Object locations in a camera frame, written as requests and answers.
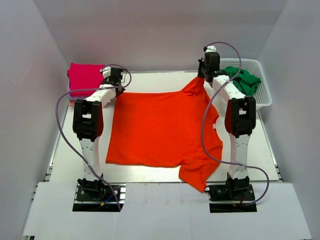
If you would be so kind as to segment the orange t-shirt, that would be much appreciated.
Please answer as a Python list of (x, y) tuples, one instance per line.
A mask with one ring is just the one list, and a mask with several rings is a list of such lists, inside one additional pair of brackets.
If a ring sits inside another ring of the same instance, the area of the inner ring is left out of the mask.
[(203, 192), (219, 166), (223, 142), (205, 80), (165, 93), (125, 92), (116, 99), (106, 163), (179, 167), (179, 178)]

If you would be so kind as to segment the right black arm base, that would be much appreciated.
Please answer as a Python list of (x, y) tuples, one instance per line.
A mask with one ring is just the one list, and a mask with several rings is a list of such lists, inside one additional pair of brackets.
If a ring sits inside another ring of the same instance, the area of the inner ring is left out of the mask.
[(209, 196), (210, 213), (255, 213), (256, 204), (247, 205), (256, 200), (253, 186), (247, 189), (231, 191), (225, 184), (208, 185), (204, 192)]

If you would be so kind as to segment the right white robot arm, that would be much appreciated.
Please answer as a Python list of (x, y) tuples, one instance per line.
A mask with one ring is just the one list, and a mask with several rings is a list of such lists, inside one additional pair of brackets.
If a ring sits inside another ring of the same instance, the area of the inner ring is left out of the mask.
[(198, 76), (221, 96), (227, 104), (224, 126), (230, 138), (230, 163), (225, 184), (209, 185), (205, 192), (212, 202), (254, 200), (247, 169), (248, 144), (256, 127), (256, 100), (245, 96), (220, 70), (220, 55), (213, 45), (204, 48), (204, 58), (199, 60)]

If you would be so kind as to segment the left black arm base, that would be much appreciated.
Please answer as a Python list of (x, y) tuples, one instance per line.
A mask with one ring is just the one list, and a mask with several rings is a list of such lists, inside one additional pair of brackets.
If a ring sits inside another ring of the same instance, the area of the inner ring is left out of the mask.
[(124, 183), (108, 186), (101, 180), (79, 178), (73, 201), (73, 212), (118, 213), (126, 197)]

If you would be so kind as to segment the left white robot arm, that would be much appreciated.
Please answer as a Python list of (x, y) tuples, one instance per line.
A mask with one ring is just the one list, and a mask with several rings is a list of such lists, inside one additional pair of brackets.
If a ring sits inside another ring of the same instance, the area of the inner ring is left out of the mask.
[(83, 177), (78, 180), (80, 193), (90, 201), (102, 201), (110, 188), (103, 184), (99, 140), (104, 129), (103, 107), (123, 92), (122, 67), (107, 65), (100, 69), (103, 77), (98, 89), (74, 103), (72, 130), (76, 134), (84, 158)]

